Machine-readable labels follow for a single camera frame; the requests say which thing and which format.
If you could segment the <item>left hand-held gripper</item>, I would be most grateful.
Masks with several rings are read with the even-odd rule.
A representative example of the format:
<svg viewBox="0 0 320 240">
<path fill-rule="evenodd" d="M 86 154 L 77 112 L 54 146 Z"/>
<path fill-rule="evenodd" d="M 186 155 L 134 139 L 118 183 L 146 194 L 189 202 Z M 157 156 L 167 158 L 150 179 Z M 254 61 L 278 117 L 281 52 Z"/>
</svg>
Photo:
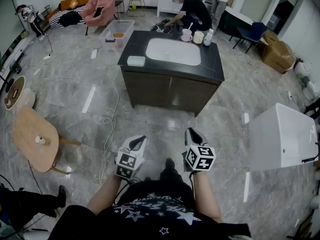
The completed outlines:
<svg viewBox="0 0 320 240">
<path fill-rule="evenodd" d="M 115 175 L 122 179 L 132 179 L 145 161 L 146 144 L 147 137 L 145 135 L 127 138 L 115 158 Z"/>
</svg>

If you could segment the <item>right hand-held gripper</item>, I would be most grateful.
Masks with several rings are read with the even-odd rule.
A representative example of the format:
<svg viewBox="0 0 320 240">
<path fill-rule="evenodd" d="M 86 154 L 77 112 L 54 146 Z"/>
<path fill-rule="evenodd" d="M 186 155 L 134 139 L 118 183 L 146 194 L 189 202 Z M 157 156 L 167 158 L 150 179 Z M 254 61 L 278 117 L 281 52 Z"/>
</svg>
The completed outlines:
<svg viewBox="0 0 320 240">
<path fill-rule="evenodd" d="M 209 146 L 207 138 L 189 127 L 184 133 L 185 152 L 182 153 L 185 172 L 209 171 L 215 160 L 215 149 Z"/>
</svg>

